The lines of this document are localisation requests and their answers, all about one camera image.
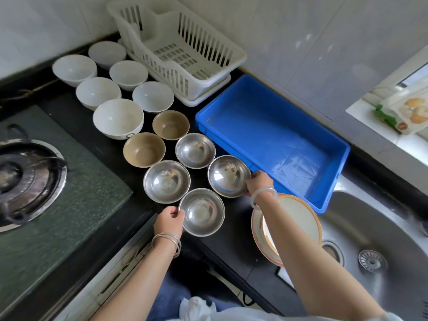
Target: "white plate with orange rim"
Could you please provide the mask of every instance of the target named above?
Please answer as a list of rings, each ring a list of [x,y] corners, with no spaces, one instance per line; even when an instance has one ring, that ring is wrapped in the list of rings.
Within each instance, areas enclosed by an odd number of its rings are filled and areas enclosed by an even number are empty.
[[[321,245],[321,224],[312,208],[304,200],[292,195],[280,193],[278,201],[302,230]],[[261,210],[253,210],[251,230],[257,247],[266,259],[279,267],[284,267]]]

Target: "drain slot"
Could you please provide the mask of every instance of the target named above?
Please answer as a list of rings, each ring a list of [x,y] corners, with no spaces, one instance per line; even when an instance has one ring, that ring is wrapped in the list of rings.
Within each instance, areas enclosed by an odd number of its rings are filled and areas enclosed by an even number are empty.
[[[388,268],[387,260],[378,252],[373,250],[363,250],[358,254],[358,261],[361,266],[374,274],[379,274]]]
[[[323,241],[321,246],[330,256],[334,258],[334,260],[336,260],[342,266],[345,265],[345,259],[343,258],[342,251],[340,251],[337,245],[331,241]]]

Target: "stainless steel sink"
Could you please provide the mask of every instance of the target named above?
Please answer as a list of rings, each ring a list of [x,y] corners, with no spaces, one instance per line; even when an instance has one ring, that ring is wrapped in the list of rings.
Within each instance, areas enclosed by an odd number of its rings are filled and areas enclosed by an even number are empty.
[[[324,248],[385,310],[405,321],[426,321],[428,238],[411,215],[399,216],[375,198],[340,176],[327,211],[318,216]],[[381,254],[385,264],[377,256],[369,257],[366,263],[372,265],[372,272],[363,268],[358,255],[366,249]]]

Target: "forearm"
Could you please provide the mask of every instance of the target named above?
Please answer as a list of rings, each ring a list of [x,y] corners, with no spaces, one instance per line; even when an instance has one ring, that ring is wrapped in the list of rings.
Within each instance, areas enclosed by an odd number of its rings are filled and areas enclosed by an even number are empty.
[[[385,313],[364,287],[293,221],[271,193],[258,195],[257,203],[309,314],[362,321]]]
[[[146,320],[175,254],[175,245],[158,238],[155,247],[121,291],[93,318],[93,321]]]

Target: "white translucent bangle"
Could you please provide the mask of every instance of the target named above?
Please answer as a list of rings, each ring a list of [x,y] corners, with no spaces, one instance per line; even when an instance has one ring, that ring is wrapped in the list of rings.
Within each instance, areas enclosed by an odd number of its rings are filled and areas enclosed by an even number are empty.
[[[274,196],[275,196],[275,200],[276,199],[278,199],[278,192],[274,189],[274,188],[270,188],[270,187],[264,187],[264,188],[260,188],[260,189],[257,189],[252,195],[251,195],[251,198],[249,199],[250,200],[250,204],[251,204],[251,207],[252,208],[254,208],[254,209],[256,209],[256,210],[260,210],[260,207],[259,206],[257,206],[257,205],[254,205],[254,200],[255,200],[255,198],[257,197],[257,195],[258,194],[260,194],[260,193],[262,193],[262,192],[264,192],[264,191],[270,191]]]
[[[152,248],[154,247],[154,241],[158,237],[164,237],[164,238],[172,241],[175,244],[175,248],[177,249],[177,252],[174,254],[174,258],[177,258],[180,255],[181,241],[179,240],[179,238],[177,238],[174,234],[169,233],[169,232],[162,232],[162,233],[156,234],[152,239]]]

